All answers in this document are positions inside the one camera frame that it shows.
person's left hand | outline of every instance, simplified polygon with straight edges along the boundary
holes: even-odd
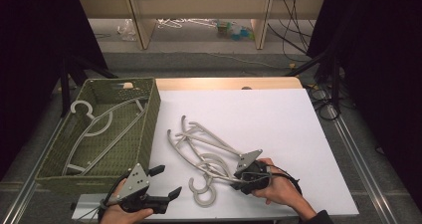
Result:
[[[115,192],[112,194],[112,196],[118,195],[125,182],[126,179],[122,180],[118,184],[118,187],[115,189]],[[101,224],[133,224],[140,222],[152,214],[153,210],[151,208],[141,209],[137,212],[128,213],[123,211],[119,205],[113,205],[106,210]]]

basket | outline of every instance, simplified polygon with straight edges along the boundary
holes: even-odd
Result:
[[[137,98],[142,98],[138,104],[128,103]],[[161,102],[154,78],[89,79],[82,86],[76,101],[87,102],[93,108],[92,115],[102,117],[93,125],[93,118],[87,115],[89,107],[80,104],[74,106],[75,113],[67,114],[51,143],[35,177],[37,183],[59,193],[105,193],[137,163],[144,169],[148,168]],[[109,113],[105,115],[118,105],[119,108],[112,111],[112,117]],[[94,135],[85,135],[78,141],[88,129]],[[85,175],[72,168],[66,168],[66,175],[63,175],[76,143],[78,145],[71,164],[87,167],[113,142],[115,145]]]

hand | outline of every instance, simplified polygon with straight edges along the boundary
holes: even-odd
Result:
[[[259,159],[269,165],[274,165],[271,158]],[[276,167],[271,167],[273,173],[284,173]],[[256,197],[266,198],[266,204],[272,201],[292,207],[303,221],[307,221],[317,214],[310,204],[300,195],[295,186],[285,177],[273,176],[268,187],[261,190],[254,190],[252,194]]]
[[[113,196],[118,195],[125,182],[126,179],[120,182],[118,187],[115,189],[115,192],[112,194]],[[113,205],[106,210],[101,224],[134,224],[140,222],[152,214],[153,210],[150,208],[141,209],[133,213],[127,213],[123,211],[119,205]]]

white tabletop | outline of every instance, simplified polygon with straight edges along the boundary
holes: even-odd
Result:
[[[148,194],[166,196],[178,186],[182,191],[170,202],[166,214],[152,215],[149,221],[264,220],[297,215],[287,206],[266,205],[264,199],[236,191],[223,180],[214,182],[215,203],[206,208],[198,206],[188,180],[195,178],[195,186],[201,188],[202,172],[186,162],[167,140],[168,129],[177,139],[174,135],[181,131],[183,115],[235,149],[263,149],[260,157],[271,157],[276,165],[300,179],[304,197],[316,211],[358,214],[306,90],[160,91],[160,97],[150,167],[166,167],[163,173],[150,178]],[[234,173],[235,156],[225,153],[223,157]],[[103,195],[81,198],[74,219],[98,206]]]

sleeve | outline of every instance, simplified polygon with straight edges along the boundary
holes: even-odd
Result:
[[[319,212],[313,219],[303,222],[303,224],[333,224],[333,222],[324,210]]]

